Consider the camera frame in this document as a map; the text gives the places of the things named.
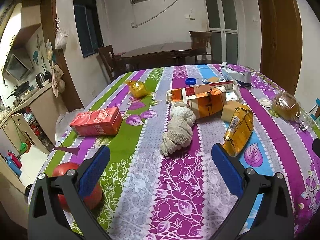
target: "white towel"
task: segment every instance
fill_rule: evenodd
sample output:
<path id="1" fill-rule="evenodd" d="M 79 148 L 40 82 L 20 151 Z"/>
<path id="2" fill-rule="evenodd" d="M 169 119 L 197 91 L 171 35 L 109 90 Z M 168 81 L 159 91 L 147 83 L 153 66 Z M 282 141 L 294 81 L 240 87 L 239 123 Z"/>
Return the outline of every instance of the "white towel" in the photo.
<path id="1" fill-rule="evenodd" d="M 172 103 L 170 118 L 167 125 L 168 131 L 162 134 L 163 142 L 160 145 L 164 156 L 190 145 L 193 136 L 191 127 L 196 121 L 193 111 L 181 102 Z"/>

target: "green stripe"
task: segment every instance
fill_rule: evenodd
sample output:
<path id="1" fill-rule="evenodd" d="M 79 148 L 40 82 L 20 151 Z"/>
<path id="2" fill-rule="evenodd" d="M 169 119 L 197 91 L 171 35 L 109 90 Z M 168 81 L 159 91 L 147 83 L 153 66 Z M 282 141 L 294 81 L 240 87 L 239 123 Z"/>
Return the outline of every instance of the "green stripe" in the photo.
<path id="1" fill-rule="evenodd" d="M 155 91 L 163 71 L 164 68 L 157 68 L 150 73 L 144 83 L 148 91 Z M 146 106 L 136 110 L 128 110 L 126 114 L 140 115 L 149 109 L 151 101 L 151 96 L 143 98 L 141 102 Z M 125 179 L 142 127 L 143 125 L 132 126 L 123 121 L 118 134 L 108 145 L 111 152 L 110 161 L 100 180 L 100 185 L 104 193 L 104 202 L 101 204 L 103 207 L 93 212 L 104 230 L 109 228 L 109 224 L 113 219 L 113 214 L 119 202 L 119 197 L 123 184 L 126 181 Z M 76 223 L 73 223 L 71 228 L 73 231 L 79 233 L 79 228 Z"/>
<path id="2" fill-rule="evenodd" d="M 125 74 L 119 81 L 109 89 L 107 93 L 105 93 L 97 102 L 94 103 L 93 106 L 90 107 L 90 111 L 99 110 L 99 108 L 103 105 L 103 103 L 120 87 L 125 80 L 129 78 L 132 72 Z"/>
<path id="3" fill-rule="evenodd" d="M 119 79 L 119 81 L 113 87 L 111 87 L 97 102 L 94 103 L 94 105 L 90 108 L 90 111 L 98 110 L 104 104 L 104 102 L 123 84 L 123 82 L 129 78 L 131 74 L 132 72 L 126 73 L 121 79 Z M 76 133 L 74 131 L 71 131 L 71 133 L 63 142 L 63 146 L 70 147 L 76 138 Z M 44 171 L 49 177 L 52 176 L 54 168 L 59 165 L 64 154 L 64 151 L 56 151 L 56 153 L 52 157 L 51 161 Z"/>

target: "chair backrest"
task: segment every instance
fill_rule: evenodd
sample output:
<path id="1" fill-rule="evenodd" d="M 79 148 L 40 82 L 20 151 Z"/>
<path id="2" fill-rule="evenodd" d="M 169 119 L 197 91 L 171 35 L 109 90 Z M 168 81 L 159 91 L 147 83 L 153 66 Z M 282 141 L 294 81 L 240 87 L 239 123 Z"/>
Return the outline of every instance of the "chair backrest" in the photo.
<path id="1" fill-rule="evenodd" d="M 190 32 L 193 49 L 206 49 L 211 42 L 212 32 Z"/>
<path id="2" fill-rule="evenodd" d="M 104 66 L 106 67 L 106 70 L 108 72 L 110 81 L 112 82 L 117 78 L 116 75 L 116 60 L 115 60 L 115 54 L 113 53 L 112 45 L 108 45 L 106 47 L 98 48 L 100 57 L 102 59 L 102 62 Z"/>

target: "table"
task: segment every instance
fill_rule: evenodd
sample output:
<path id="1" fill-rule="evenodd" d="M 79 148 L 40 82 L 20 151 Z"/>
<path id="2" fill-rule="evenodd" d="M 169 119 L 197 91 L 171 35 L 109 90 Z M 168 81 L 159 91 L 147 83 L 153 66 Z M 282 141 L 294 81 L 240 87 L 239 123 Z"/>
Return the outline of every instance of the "table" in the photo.
<path id="1" fill-rule="evenodd" d="M 205 52 L 203 48 L 192 48 L 192 42 L 171 42 L 134 49 L 121 57 L 126 64 L 134 65 L 135 69 L 138 69 L 139 63 L 146 60 L 175 58 L 178 62 L 178 59 L 194 57 Z"/>
<path id="2" fill-rule="evenodd" d="M 252 72 L 252 88 L 241 88 L 241 94 L 254 112 L 254 132 L 240 161 L 250 167 L 244 155 L 254 151 L 260 158 L 254 166 L 259 174 L 284 174 L 294 206 L 295 233 L 299 233 L 320 202 L 320 159 L 312 151 L 316 135 L 311 129 L 296 132 L 258 103 L 259 98 L 272 98 L 281 91 L 279 86 L 255 70 L 229 67 Z M 84 138 L 68 130 L 60 139 L 63 147 L 50 153 L 41 172 L 50 176 L 59 163 L 81 163 L 100 145 L 108 145 L 111 159 L 100 181 L 104 205 L 94 213 L 113 239 L 208 239 L 236 202 L 211 160 L 211 147 L 223 142 L 228 123 L 219 115 L 197 120 L 191 145 L 180 157 L 164 158 L 159 146 L 168 122 L 166 91 L 185 87 L 187 77 L 201 84 L 202 78 L 212 76 L 220 76 L 220 65 L 175 66 L 120 76 L 86 109 L 118 106 L 124 118 L 118 135 Z M 123 84 L 127 79 L 143 81 L 150 95 L 141 100 L 132 97 Z M 261 197 L 257 197 L 245 230 L 252 225 Z M 72 216 L 67 218 L 79 232 Z"/>

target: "red bottle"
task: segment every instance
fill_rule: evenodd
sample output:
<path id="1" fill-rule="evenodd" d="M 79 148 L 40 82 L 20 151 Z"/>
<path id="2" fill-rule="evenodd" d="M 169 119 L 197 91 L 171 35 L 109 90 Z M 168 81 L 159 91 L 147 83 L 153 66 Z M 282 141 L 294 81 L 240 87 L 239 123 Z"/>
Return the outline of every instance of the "red bottle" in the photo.
<path id="1" fill-rule="evenodd" d="M 12 158 L 12 161 L 14 162 L 15 165 L 17 165 L 18 169 L 21 169 L 22 163 L 16 157 L 16 155 L 14 155 L 14 153 L 12 151 L 8 151 L 8 156 L 10 156 Z"/>

